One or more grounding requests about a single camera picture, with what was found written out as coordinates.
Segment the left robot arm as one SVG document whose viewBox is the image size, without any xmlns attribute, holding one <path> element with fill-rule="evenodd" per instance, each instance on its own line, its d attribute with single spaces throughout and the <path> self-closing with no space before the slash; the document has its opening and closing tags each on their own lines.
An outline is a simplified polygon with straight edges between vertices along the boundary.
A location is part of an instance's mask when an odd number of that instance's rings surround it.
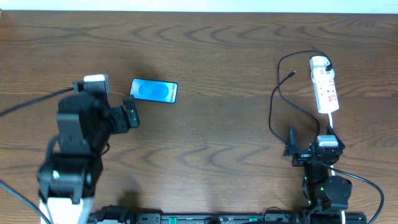
<svg viewBox="0 0 398 224">
<path fill-rule="evenodd" d="M 50 223 L 86 223 L 110 136 L 139 127 L 135 99 L 110 107 L 106 93 L 81 91 L 60 100 L 56 120 L 37 173 L 40 211 Z"/>
</svg>

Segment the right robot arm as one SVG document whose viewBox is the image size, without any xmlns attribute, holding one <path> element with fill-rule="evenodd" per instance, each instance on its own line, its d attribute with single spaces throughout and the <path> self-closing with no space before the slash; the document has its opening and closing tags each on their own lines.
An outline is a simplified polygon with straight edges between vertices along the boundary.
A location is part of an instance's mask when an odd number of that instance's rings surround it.
<svg viewBox="0 0 398 224">
<path fill-rule="evenodd" d="M 348 208 L 352 183 L 329 174 L 344 149 L 345 145 L 331 126 L 327 127 L 325 135 L 316 137 L 308 149 L 299 149 L 293 127 L 289 127 L 283 155 L 292 158 L 292 166 L 304 168 L 305 195 L 313 211 L 341 213 Z"/>
</svg>

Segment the blue Galaxy smartphone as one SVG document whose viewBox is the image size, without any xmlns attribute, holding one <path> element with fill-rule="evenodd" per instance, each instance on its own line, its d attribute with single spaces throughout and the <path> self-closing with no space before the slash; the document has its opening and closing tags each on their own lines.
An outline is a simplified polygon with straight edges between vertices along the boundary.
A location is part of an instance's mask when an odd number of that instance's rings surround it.
<svg viewBox="0 0 398 224">
<path fill-rule="evenodd" d="M 132 80 L 130 95 L 135 99 L 174 104 L 178 83 L 135 78 Z"/>
</svg>

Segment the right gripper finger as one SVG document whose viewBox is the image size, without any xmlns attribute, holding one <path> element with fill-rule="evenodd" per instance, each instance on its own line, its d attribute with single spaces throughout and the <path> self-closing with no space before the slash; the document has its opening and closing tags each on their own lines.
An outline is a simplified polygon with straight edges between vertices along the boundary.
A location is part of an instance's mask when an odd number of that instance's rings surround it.
<svg viewBox="0 0 398 224">
<path fill-rule="evenodd" d="M 285 144 L 285 152 L 296 152 L 296 151 L 297 151 L 297 143 L 295 140 L 293 126 L 289 126 L 287 140 Z"/>
<path fill-rule="evenodd" d="M 329 136 L 334 136 L 336 138 L 336 140 L 339 140 L 339 137 L 336 135 L 334 129 L 331 127 L 331 125 L 328 125 L 328 127 L 326 128 L 326 133 Z"/>
</svg>

